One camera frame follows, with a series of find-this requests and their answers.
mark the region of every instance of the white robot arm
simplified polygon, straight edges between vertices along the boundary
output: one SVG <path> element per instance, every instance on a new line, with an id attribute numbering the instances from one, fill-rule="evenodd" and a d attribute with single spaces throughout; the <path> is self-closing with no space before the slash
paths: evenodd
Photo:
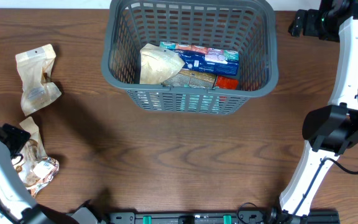
<path id="1" fill-rule="evenodd" d="M 341 39 L 341 51 L 336 82 L 328 104 L 340 106 L 341 103 L 345 103 L 348 108 L 358 110 L 358 101 L 357 97 L 355 97 L 358 91 L 358 20 L 353 19 L 353 17 L 348 18 L 340 26 L 339 36 Z M 282 210 L 293 214 L 303 198 L 303 194 L 307 191 L 313 174 L 316 173 L 321 160 L 325 157 L 332 158 L 335 161 L 339 159 L 339 155 L 336 155 L 335 152 L 324 150 L 313 151 L 310 143 L 305 141 L 301 161 L 296 168 L 290 184 L 280 195 Z M 332 164 L 331 161 L 325 162 L 307 198 L 295 214 L 296 216 L 302 217 L 309 214 L 311 201 Z"/>
<path id="2" fill-rule="evenodd" d="M 30 134 L 5 124 L 0 127 L 0 224 L 103 224 L 84 203 L 70 216 L 42 209 L 28 193 L 12 165 L 12 158 L 29 140 Z"/>

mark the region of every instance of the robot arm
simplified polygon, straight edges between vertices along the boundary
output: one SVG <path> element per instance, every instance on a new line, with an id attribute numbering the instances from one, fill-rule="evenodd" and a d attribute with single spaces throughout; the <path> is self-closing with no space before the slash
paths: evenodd
<path id="1" fill-rule="evenodd" d="M 17 223 L 23 218 L 22 211 L 36 206 L 13 169 L 9 150 L 0 141 L 0 223 Z"/>
<path id="2" fill-rule="evenodd" d="M 326 2 L 322 1 L 320 10 L 324 9 L 324 5 L 327 6 Z M 354 4 L 353 1 L 331 2 L 332 8 L 336 10 L 339 6 L 351 8 Z M 335 15 L 332 11 L 320 11 L 319 14 L 321 22 L 317 23 L 321 27 L 324 26 L 325 16 Z M 337 161 L 346 148 L 358 143 L 358 119 L 355 119 L 358 117 L 358 18 L 350 16 L 339 26 L 338 33 L 341 51 L 329 106 L 312 111 L 306 117 L 303 125 L 306 141 L 302 158 L 290 184 L 280 195 L 282 212 L 297 217 L 308 216 L 311 201 L 333 164 L 331 161 L 321 161 L 325 158 Z M 326 39 L 328 35 L 319 36 L 320 39 Z"/>

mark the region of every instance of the red package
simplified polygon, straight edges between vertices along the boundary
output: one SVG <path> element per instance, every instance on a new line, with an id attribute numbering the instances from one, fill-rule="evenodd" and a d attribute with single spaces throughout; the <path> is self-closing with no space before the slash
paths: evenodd
<path id="1" fill-rule="evenodd" d="M 215 87 L 228 89 L 228 90 L 235 90 L 239 84 L 238 80 L 232 78 L 226 78 L 218 75 L 216 78 Z"/>
<path id="2" fill-rule="evenodd" d="M 177 44 L 176 49 L 191 50 L 191 45 L 188 45 L 188 44 Z"/>
<path id="3" fill-rule="evenodd" d="M 199 52 L 199 53 L 203 53 L 203 54 L 207 53 L 206 47 L 203 47 L 203 46 L 192 45 L 191 50 L 194 52 Z"/>
<path id="4" fill-rule="evenodd" d="M 207 53 L 209 55 L 223 55 L 223 50 L 209 47 Z"/>

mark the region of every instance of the gray plastic basket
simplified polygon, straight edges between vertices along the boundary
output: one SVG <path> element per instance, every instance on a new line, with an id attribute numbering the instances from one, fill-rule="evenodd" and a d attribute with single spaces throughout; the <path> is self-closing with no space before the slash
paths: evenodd
<path id="1" fill-rule="evenodd" d="M 160 41 L 238 51 L 237 90 L 137 84 L 140 49 Z M 113 0 L 101 68 L 145 110 L 231 114 L 277 84 L 275 13 L 265 0 Z"/>

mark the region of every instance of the snack bag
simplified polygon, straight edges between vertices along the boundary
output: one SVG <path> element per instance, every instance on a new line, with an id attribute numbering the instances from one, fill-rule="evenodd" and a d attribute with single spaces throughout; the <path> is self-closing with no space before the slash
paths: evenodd
<path id="1" fill-rule="evenodd" d="M 176 49 L 191 50 L 191 45 L 188 45 L 188 44 L 177 44 Z"/>
<path id="2" fill-rule="evenodd" d="M 214 49 L 209 47 L 207 50 L 207 54 L 209 55 L 222 55 L 223 54 L 223 50 L 221 49 Z"/>
<path id="3" fill-rule="evenodd" d="M 50 80 L 55 57 L 50 44 L 16 55 L 17 72 L 23 82 L 21 106 L 24 115 L 48 106 L 62 95 Z"/>
<path id="4" fill-rule="evenodd" d="M 176 75 L 185 62 L 171 50 L 146 44 L 140 50 L 140 84 L 161 84 Z"/>
<path id="5" fill-rule="evenodd" d="M 207 49 L 206 49 L 206 47 L 203 47 L 203 46 L 192 45 L 191 50 L 194 52 L 207 54 Z"/>
<path id="6" fill-rule="evenodd" d="M 160 42 L 160 47 L 165 48 L 165 49 L 175 49 L 176 44 L 175 44 L 175 43 L 171 43 L 171 42 L 161 41 L 161 42 Z"/>
<path id="7" fill-rule="evenodd" d="M 13 158 L 12 164 L 31 196 L 35 198 L 57 174 L 59 162 L 48 157 L 41 141 L 39 128 L 32 117 L 22 121 L 20 126 L 30 133 L 31 137 L 20 151 L 22 157 Z"/>

